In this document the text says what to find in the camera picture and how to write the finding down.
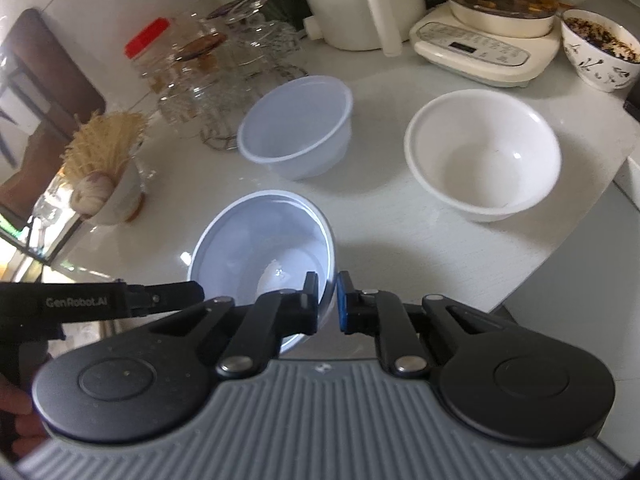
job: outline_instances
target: garlic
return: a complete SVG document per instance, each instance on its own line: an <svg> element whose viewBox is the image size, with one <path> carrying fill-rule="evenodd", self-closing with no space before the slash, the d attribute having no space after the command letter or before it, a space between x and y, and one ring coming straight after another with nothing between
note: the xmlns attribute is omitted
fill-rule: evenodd
<svg viewBox="0 0 640 480"><path fill-rule="evenodd" d="M93 171L78 182L69 205L75 212L91 217L102 209L113 189L113 182L107 174Z"/></svg>

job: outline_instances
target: control panel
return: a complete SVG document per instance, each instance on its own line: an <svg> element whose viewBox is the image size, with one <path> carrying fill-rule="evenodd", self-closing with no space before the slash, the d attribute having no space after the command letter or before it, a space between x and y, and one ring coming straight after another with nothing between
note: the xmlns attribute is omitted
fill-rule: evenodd
<svg viewBox="0 0 640 480"><path fill-rule="evenodd" d="M426 23L417 36L427 43L496 65L521 66L530 57L529 52L512 44L441 22Z"/></svg>

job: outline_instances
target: patterned bowl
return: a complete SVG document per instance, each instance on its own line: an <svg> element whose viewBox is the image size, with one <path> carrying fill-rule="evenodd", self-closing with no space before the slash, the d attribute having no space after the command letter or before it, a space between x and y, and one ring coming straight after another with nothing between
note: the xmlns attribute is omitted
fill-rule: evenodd
<svg viewBox="0 0 640 480"><path fill-rule="evenodd" d="M580 9L566 10L562 14L562 46L578 76L585 83L603 92L613 92L631 85L638 78L640 62L619 59L588 43L568 27L565 23L567 18L580 18L602 26L638 55L640 42L626 28L600 14Z"/></svg>

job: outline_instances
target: electric kettle base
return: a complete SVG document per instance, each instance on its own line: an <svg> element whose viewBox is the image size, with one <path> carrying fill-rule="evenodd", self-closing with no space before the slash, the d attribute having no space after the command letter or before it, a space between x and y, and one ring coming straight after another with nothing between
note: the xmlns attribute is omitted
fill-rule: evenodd
<svg viewBox="0 0 640 480"><path fill-rule="evenodd" d="M556 22L542 38L505 38L488 34L455 18L450 2L416 23L409 37L414 50L450 72L499 88L525 87L558 53L561 28Z"/></svg>

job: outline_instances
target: bowl with food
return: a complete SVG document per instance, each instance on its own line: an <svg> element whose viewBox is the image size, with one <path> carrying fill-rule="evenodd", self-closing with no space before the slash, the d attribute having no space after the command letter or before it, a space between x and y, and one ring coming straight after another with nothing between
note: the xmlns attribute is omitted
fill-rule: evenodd
<svg viewBox="0 0 640 480"><path fill-rule="evenodd" d="M603 92L625 88L640 74L640 41L595 12L562 14L562 47L578 76Z"/></svg>

